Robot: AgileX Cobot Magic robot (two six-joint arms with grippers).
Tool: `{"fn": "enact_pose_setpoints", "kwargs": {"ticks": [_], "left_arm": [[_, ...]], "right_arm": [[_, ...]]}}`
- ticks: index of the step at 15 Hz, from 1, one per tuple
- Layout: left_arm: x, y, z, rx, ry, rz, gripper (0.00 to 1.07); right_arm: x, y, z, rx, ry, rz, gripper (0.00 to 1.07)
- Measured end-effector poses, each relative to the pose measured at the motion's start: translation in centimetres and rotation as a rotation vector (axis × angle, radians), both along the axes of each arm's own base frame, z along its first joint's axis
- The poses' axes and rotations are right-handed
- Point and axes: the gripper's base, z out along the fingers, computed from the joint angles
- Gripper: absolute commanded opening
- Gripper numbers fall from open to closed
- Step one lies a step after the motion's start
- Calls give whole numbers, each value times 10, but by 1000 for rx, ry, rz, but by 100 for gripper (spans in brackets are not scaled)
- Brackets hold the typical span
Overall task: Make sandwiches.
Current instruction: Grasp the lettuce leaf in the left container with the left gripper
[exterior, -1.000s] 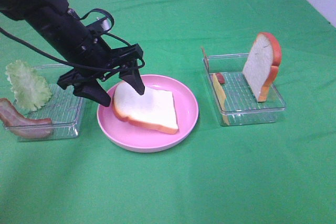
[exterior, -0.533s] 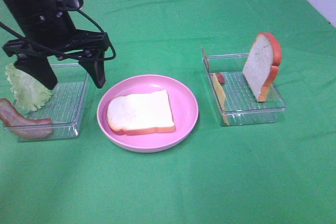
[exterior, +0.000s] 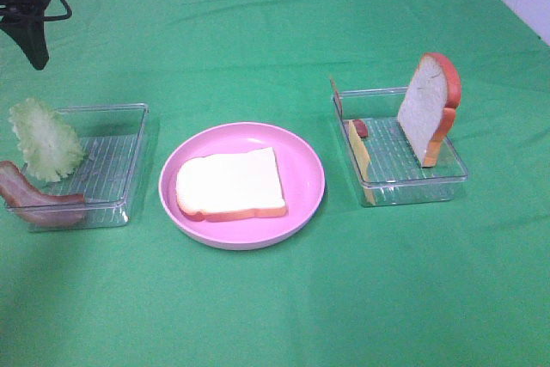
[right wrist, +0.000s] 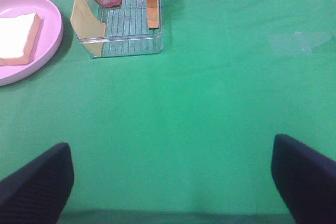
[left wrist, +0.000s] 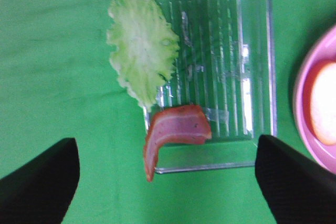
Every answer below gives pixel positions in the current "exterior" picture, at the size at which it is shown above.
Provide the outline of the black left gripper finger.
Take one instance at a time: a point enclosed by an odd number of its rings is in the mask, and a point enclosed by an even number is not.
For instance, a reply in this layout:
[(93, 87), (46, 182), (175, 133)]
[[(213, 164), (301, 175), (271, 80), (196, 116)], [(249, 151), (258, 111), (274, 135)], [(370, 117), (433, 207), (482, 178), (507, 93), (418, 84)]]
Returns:
[(42, 21), (3, 18), (2, 30), (21, 48), (36, 70), (46, 67), (49, 53)]

